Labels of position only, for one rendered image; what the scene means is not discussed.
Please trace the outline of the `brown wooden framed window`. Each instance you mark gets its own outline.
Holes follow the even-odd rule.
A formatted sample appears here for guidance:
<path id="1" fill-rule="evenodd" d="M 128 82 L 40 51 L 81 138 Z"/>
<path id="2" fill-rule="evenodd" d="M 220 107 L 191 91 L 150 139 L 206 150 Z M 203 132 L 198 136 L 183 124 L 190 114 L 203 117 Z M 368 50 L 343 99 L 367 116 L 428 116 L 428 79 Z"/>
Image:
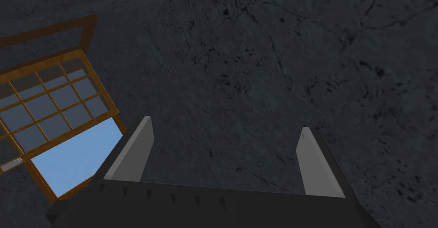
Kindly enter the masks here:
<path id="1" fill-rule="evenodd" d="M 0 70 L 0 176 L 24 166 L 51 203 L 88 186 L 126 132 L 86 57 L 97 21 L 88 15 L 0 37 L 3 49 L 82 29 L 76 46 Z"/>

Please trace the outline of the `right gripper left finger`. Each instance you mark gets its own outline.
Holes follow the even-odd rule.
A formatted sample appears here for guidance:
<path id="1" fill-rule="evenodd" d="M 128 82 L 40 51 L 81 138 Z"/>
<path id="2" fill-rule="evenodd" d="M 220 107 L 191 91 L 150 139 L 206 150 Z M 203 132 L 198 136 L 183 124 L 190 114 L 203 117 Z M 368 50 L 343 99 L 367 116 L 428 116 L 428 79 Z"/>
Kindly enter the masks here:
<path id="1" fill-rule="evenodd" d="M 93 180 L 139 182 L 154 143 L 150 116 L 139 116 L 114 146 Z"/>

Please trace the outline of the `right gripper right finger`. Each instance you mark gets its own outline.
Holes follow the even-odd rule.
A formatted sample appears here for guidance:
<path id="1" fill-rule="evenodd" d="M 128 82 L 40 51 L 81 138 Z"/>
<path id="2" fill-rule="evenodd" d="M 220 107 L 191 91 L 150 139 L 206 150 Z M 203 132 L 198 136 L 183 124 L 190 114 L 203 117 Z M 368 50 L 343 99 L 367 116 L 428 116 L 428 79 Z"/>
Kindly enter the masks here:
<path id="1" fill-rule="evenodd" d="M 306 195 L 357 198 L 316 128 L 302 128 L 296 155 Z"/>

